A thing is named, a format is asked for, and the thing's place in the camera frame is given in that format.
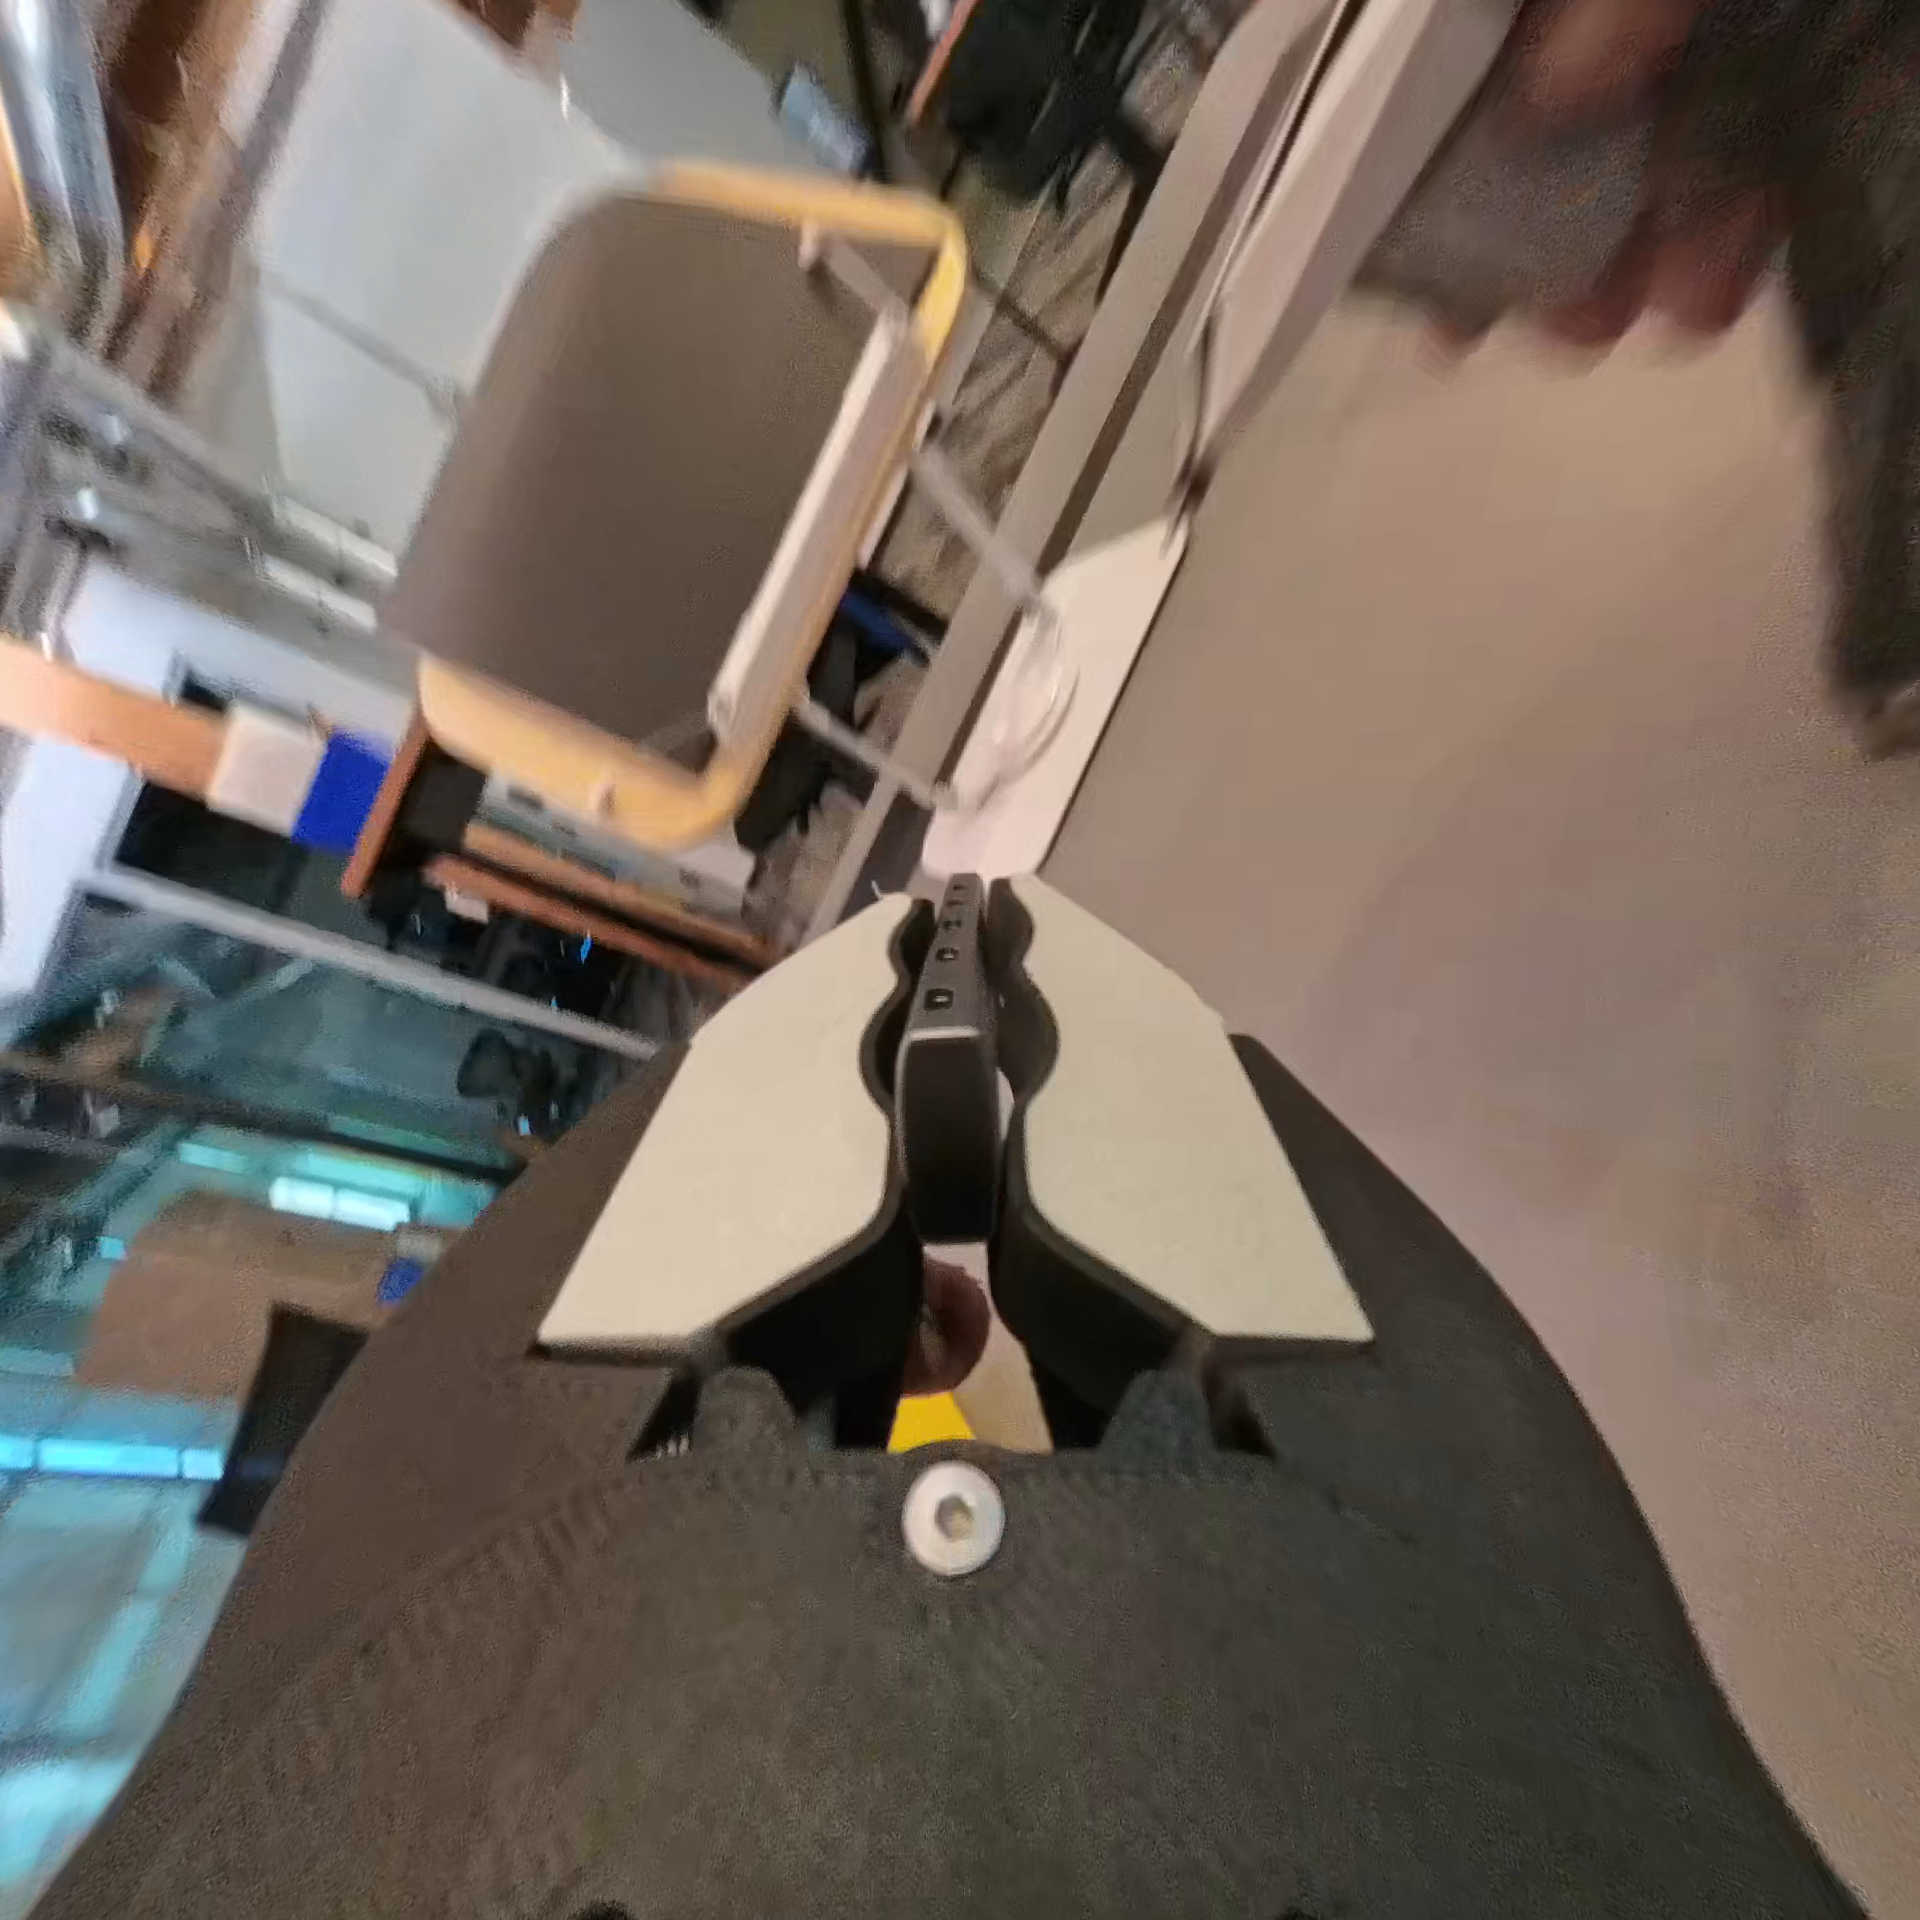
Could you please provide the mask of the cardboard box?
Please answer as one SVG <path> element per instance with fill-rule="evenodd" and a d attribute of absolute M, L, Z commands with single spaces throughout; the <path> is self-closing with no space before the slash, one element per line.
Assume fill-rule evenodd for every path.
<path fill-rule="evenodd" d="M 420 1278 L 443 1232 L 377 1232 L 191 1190 L 112 1267 L 76 1382 L 187 1402 L 238 1400 L 278 1310 L 374 1331 L 399 1305 L 391 1272 Z"/>

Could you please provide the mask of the grey usb hub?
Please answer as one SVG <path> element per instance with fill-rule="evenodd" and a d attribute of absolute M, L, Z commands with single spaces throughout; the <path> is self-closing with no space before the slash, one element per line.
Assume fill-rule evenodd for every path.
<path fill-rule="evenodd" d="M 1002 1186 L 1000 994 L 987 957 L 987 882 L 953 875 L 896 1057 L 896 1161 L 926 1246 L 992 1236 Z"/>

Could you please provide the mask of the white tablet stand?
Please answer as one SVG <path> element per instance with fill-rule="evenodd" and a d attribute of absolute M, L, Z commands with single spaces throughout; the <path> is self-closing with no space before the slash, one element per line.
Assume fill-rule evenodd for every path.
<path fill-rule="evenodd" d="M 571 209 L 377 603 L 430 739 L 647 852 L 728 832 L 968 288 L 953 211 L 891 186 L 674 163 Z"/>

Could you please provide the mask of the black office chair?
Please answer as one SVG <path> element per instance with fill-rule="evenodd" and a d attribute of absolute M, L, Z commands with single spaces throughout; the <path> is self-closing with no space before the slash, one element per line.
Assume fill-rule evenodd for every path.
<path fill-rule="evenodd" d="M 507 1116 L 552 1112 L 564 1085 L 567 1074 L 548 1050 L 523 1045 L 500 1026 L 476 1032 L 455 1070 L 463 1100 L 487 1101 Z"/>

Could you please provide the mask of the blue box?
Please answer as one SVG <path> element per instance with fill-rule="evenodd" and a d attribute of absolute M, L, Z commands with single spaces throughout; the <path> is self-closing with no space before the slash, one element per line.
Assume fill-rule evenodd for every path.
<path fill-rule="evenodd" d="M 393 748 L 350 732 L 328 733 L 316 772 L 288 827 L 288 840 L 306 850 L 348 857 L 376 810 L 393 769 Z"/>

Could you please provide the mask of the wooden topped desk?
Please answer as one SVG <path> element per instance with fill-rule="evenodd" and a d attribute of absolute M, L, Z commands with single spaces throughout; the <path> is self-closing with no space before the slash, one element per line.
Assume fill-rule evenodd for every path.
<path fill-rule="evenodd" d="M 146 785 L 201 805 L 223 744 L 225 710 L 176 705 L 90 674 L 6 636 L 6 729 L 124 762 Z M 447 752 L 414 710 L 368 826 L 345 857 L 342 889 L 366 900 L 409 882 L 610 948 L 697 987 L 734 994 L 783 957 L 752 929 L 543 850 L 482 820 L 482 772 Z"/>

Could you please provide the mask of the white storage box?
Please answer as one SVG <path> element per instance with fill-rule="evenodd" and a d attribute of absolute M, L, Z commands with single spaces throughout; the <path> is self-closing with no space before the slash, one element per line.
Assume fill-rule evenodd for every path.
<path fill-rule="evenodd" d="M 201 803 L 242 826 L 292 840 L 330 733 L 312 722 L 231 705 Z"/>

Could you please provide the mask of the person's right hand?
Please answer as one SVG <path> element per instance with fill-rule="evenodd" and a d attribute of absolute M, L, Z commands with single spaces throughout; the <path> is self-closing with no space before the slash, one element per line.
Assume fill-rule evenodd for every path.
<path fill-rule="evenodd" d="M 1834 4 L 1518 4 L 1496 68 L 1358 288 L 1459 346 L 1579 349 L 1735 325 L 1786 244 L 1787 163 Z"/>

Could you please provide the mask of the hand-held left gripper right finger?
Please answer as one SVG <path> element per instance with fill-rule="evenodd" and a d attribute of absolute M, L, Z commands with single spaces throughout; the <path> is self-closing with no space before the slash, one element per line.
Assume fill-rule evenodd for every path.
<path fill-rule="evenodd" d="M 1360 1353 L 1377 1331 L 1230 1028 L 1083 906 L 992 886 L 1012 1093 L 992 1297 L 1028 1360 L 1119 1404 L 1172 1360 Z"/>

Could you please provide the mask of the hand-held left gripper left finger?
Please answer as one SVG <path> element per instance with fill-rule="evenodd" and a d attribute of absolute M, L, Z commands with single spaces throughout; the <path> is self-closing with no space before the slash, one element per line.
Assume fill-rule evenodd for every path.
<path fill-rule="evenodd" d="M 882 1042 L 928 902 L 884 897 L 683 1052 L 538 1331 L 561 1360 L 762 1369 L 798 1405 L 898 1386 L 921 1314 Z"/>

